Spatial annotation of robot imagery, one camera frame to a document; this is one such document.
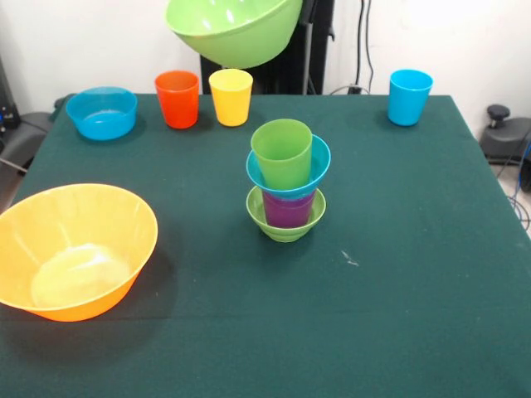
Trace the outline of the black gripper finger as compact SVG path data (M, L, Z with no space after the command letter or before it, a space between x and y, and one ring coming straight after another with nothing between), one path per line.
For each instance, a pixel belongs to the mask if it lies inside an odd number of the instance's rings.
M301 8L301 23L310 24L314 22L314 15L318 0L304 0Z

